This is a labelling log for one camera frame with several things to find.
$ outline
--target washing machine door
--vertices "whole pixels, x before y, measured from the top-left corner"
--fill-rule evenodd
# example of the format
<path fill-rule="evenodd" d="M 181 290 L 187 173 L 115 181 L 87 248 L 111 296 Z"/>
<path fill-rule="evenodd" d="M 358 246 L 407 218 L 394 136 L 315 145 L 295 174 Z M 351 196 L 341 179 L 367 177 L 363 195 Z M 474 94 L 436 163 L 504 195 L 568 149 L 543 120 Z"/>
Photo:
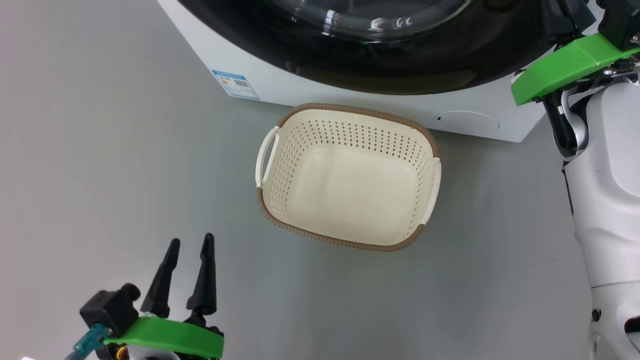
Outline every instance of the washing machine door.
<path fill-rule="evenodd" d="M 240 48 L 299 76 L 434 94 L 505 76 L 552 46 L 535 0 L 179 0 Z"/>

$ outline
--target laundry basket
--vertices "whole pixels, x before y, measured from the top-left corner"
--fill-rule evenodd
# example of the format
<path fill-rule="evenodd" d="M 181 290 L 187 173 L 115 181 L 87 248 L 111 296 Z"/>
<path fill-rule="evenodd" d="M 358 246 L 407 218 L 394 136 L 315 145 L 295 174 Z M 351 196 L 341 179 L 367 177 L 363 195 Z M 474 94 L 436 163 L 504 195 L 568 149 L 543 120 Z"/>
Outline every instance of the laundry basket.
<path fill-rule="evenodd" d="M 419 124 L 372 110 L 305 104 L 265 137 L 255 182 L 265 215 L 284 229 L 394 251 L 422 232 L 441 173 L 436 143 Z"/>

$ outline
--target white handle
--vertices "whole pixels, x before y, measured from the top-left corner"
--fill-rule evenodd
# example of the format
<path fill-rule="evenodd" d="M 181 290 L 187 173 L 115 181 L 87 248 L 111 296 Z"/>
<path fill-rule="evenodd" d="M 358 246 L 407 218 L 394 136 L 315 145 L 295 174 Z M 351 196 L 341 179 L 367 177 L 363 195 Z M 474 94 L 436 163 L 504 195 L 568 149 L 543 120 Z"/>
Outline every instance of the white handle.
<path fill-rule="evenodd" d="M 262 141 L 262 145 L 260 146 L 260 151 L 258 152 L 258 160 L 255 162 L 255 185 L 259 188 L 262 187 L 262 183 L 267 180 L 267 176 L 269 175 L 269 170 L 271 170 L 271 165 L 273 164 L 273 156 L 276 153 L 276 148 L 278 147 L 278 141 L 280 140 L 280 135 L 277 134 L 280 128 L 278 126 L 271 129 L 271 131 L 267 134 L 267 136 Z M 269 156 L 269 162 L 267 163 L 267 170 L 264 172 L 264 176 L 262 175 L 262 164 L 264 164 L 264 156 L 267 152 L 267 147 L 269 147 L 269 143 L 276 138 L 273 143 L 273 147 L 271 148 L 271 155 Z"/>
<path fill-rule="evenodd" d="M 440 180 L 442 178 L 442 163 L 440 162 L 440 158 L 434 158 L 433 166 L 433 186 L 431 187 L 431 197 L 429 198 L 429 202 L 427 202 L 427 206 L 424 209 L 424 216 L 422 217 L 421 224 L 424 225 L 429 221 L 431 217 L 431 213 L 433 212 L 433 208 L 436 206 L 436 199 L 438 198 L 438 192 L 440 191 Z"/>

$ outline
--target washing machine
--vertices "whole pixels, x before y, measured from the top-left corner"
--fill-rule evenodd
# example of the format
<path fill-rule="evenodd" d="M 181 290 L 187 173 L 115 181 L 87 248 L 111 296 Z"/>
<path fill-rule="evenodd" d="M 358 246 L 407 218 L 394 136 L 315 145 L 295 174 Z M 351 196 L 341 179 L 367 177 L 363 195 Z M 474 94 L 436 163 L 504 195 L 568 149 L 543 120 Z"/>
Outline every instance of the washing machine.
<path fill-rule="evenodd" d="M 229 96 L 358 106 L 510 142 L 545 114 L 515 105 L 514 76 L 602 16 L 585 0 L 158 2 Z"/>

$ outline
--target green plastic part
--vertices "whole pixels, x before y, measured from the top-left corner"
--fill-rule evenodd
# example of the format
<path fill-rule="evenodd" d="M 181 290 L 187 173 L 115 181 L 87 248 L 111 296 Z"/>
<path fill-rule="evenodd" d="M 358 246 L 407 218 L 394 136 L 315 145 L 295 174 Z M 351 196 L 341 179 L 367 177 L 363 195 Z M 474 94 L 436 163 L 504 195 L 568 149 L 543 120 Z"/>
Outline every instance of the green plastic part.
<path fill-rule="evenodd" d="M 180 352 L 204 359 L 220 359 L 225 339 L 190 323 L 148 317 L 139 318 L 121 338 L 108 338 L 104 343 L 128 344 Z"/>
<path fill-rule="evenodd" d="M 574 40 L 525 70 L 511 85 L 513 99 L 526 104 L 638 52 L 620 51 L 599 33 Z"/>

